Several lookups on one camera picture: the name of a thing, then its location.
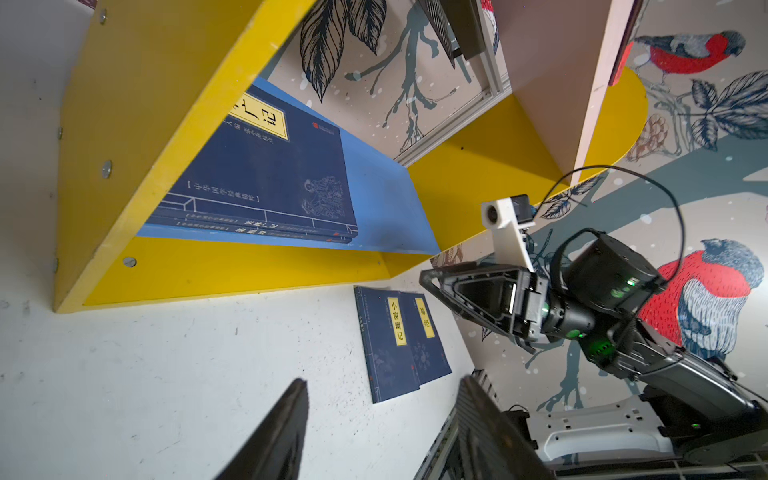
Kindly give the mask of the yellow pink blue shelf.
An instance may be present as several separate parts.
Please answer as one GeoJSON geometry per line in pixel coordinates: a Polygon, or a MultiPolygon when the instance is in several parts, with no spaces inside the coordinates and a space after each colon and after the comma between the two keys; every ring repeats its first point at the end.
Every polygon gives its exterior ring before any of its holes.
{"type": "Polygon", "coordinates": [[[628,4],[496,9],[512,93],[438,141],[408,68],[395,109],[427,153],[403,166],[261,75],[304,54],[338,90],[382,2],[98,2],[60,115],[54,310],[389,279],[479,234],[484,203],[620,160],[648,114],[635,73],[602,86],[628,4]]]}

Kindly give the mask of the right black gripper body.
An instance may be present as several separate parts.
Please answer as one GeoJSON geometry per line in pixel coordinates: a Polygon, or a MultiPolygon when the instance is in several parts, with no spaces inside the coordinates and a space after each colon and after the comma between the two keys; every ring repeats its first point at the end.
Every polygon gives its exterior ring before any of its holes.
{"type": "Polygon", "coordinates": [[[503,280],[499,327],[526,352],[543,340],[578,340],[593,331],[594,313],[544,277],[516,268],[503,280]]]}

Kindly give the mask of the navy blue book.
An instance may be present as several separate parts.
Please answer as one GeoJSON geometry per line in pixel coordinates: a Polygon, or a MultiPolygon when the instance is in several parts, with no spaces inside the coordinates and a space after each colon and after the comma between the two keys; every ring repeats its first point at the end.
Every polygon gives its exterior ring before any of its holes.
{"type": "Polygon", "coordinates": [[[420,384],[449,375],[452,370],[426,297],[419,293],[400,292],[399,300],[407,345],[411,348],[420,384]]]}
{"type": "Polygon", "coordinates": [[[399,293],[355,286],[354,295],[373,403],[417,391],[399,293]]]}
{"type": "Polygon", "coordinates": [[[183,221],[171,218],[151,218],[139,231],[143,237],[201,240],[235,234],[251,237],[274,237],[290,240],[350,244],[353,239],[340,234],[291,232],[265,227],[227,225],[213,222],[183,221]]]}
{"type": "Polygon", "coordinates": [[[341,131],[252,86],[151,218],[355,239],[341,131]]]}

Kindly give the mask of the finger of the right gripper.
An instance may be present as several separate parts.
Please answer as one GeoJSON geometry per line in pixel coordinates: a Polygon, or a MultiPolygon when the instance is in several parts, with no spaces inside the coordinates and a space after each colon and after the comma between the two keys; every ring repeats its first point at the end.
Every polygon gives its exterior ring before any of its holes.
{"type": "Polygon", "coordinates": [[[511,265],[459,263],[419,275],[419,284],[461,318],[512,336],[522,269],[511,265]]]}

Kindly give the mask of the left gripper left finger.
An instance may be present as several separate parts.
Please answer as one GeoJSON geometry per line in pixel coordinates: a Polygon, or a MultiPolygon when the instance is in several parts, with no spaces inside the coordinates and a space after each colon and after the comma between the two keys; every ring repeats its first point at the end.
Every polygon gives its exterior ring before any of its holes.
{"type": "Polygon", "coordinates": [[[307,382],[296,378],[216,479],[296,480],[308,415],[307,382]]]}

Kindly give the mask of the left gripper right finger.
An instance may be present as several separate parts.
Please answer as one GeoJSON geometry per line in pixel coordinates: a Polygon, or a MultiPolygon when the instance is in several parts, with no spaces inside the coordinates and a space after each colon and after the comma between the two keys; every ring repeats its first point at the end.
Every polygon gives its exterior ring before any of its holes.
{"type": "Polygon", "coordinates": [[[462,378],[455,408],[458,432],[446,461],[448,479],[554,477],[475,378],[462,378]]]}

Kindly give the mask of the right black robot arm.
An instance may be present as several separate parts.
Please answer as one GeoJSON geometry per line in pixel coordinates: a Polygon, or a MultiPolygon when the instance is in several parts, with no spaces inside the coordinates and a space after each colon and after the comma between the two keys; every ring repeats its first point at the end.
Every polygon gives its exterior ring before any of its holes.
{"type": "Polygon", "coordinates": [[[594,237],[572,263],[556,251],[547,275],[464,262],[419,278],[452,312],[525,350],[540,339],[568,340],[600,370],[644,384],[611,404],[529,414],[524,431],[539,458],[646,451],[724,464],[765,446],[766,401],[738,385],[723,362],[690,353],[640,319],[667,279],[617,239],[594,237]]]}

